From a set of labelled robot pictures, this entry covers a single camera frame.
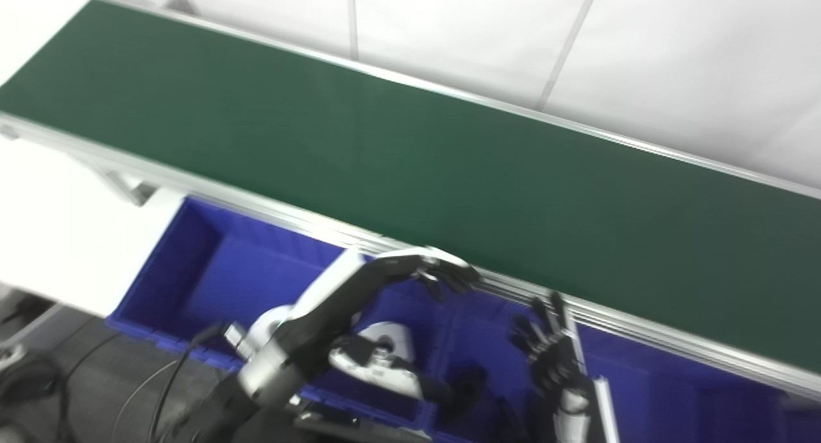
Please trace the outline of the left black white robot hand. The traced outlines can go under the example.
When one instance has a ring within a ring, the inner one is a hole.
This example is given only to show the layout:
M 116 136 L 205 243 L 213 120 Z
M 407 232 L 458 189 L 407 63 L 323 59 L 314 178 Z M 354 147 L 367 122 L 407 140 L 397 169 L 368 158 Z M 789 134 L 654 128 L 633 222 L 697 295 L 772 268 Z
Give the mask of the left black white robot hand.
M 467 261 L 439 248 L 408 247 L 370 260 L 349 248 L 304 291 L 287 320 L 276 327 L 273 340 L 309 380 L 333 367 L 384 390 L 450 404 L 454 393 L 448 384 L 351 330 L 353 317 L 384 287 L 407 280 L 419 280 L 429 296 L 440 301 L 444 288 L 464 294 L 481 277 Z

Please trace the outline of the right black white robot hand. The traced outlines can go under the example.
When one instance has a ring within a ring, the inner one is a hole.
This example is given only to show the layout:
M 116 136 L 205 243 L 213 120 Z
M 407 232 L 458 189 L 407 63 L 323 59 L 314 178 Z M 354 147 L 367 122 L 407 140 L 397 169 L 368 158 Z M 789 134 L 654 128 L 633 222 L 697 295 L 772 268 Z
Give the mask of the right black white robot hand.
M 530 300 L 511 317 L 510 343 L 524 355 L 534 394 L 525 418 L 534 442 L 619 442 L 610 385 L 589 375 L 575 319 L 561 293 Z

